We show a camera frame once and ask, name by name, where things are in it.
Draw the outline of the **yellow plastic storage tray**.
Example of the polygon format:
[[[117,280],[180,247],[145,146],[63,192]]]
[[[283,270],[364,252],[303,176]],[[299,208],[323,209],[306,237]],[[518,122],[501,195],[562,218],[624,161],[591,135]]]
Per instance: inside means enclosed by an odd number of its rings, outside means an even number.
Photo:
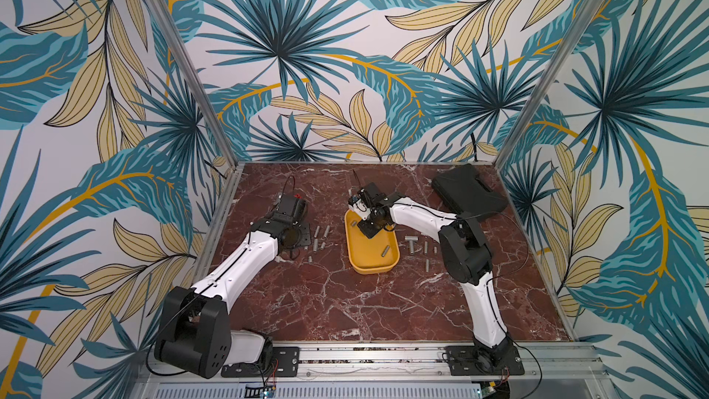
[[[395,232],[382,230],[374,238],[366,238],[356,226],[362,218],[352,211],[345,214],[345,236],[349,262],[359,274],[387,273],[401,258]],[[381,253],[390,246],[386,257]]]

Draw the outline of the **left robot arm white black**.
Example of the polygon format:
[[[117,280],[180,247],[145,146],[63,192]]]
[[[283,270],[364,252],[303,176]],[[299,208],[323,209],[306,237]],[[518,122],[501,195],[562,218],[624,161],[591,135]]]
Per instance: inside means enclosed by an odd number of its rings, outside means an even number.
[[[304,221],[306,201],[284,195],[258,219],[232,254],[189,288],[165,297],[153,357],[177,369],[210,379],[223,366],[242,366],[264,376],[271,369],[273,345],[258,332],[234,332],[230,313],[251,281],[279,253],[310,243]]]

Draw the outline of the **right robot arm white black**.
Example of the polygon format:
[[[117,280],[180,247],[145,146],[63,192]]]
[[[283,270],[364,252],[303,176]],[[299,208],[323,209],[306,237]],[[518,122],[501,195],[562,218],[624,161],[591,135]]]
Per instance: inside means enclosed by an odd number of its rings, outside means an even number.
[[[372,239],[386,227],[403,225],[437,240],[448,274],[461,284],[474,323],[476,363],[491,372],[515,355],[513,339],[501,318],[493,286],[492,250],[472,214],[449,214],[393,192],[386,195],[373,183],[358,190],[348,207]]]

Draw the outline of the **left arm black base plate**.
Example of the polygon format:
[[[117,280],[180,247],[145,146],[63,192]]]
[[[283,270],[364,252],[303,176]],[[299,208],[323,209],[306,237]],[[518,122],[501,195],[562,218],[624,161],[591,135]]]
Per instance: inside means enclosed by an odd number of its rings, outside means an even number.
[[[298,373],[299,347],[267,345],[256,362],[234,363],[222,367],[223,378],[272,377],[295,378]]]

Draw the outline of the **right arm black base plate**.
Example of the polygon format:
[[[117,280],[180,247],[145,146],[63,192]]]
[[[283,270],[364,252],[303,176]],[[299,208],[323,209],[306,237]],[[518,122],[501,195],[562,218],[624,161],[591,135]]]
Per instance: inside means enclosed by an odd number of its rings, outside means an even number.
[[[452,376],[507,376],[524,375],[524,365],[516,347],[491,350],[481,345],[449,345],[443,352]]]

